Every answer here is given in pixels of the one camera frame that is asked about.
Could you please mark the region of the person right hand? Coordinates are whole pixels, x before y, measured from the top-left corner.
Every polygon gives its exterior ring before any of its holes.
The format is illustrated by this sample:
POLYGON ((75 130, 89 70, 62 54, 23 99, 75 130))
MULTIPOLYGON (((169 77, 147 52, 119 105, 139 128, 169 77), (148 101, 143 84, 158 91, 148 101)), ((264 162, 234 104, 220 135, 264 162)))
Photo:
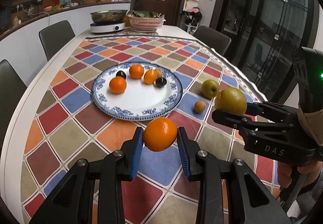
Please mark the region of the person right hand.
MULTIPOLYGON (((311 160, 310 163, 308 163, 303 167, 298 167, 297 171, 299 173, 307 175, 307 178, 303 186, 305 187, 313 183, 320 175, 321 169, 322 169, 322 162, 316 159, 311 160)), ((279 185, 283 188, 287 188, 292 182, 292 178, 291 178, 292 166, 282 162, 278 162, 277 173, 278 173, 279 185)))

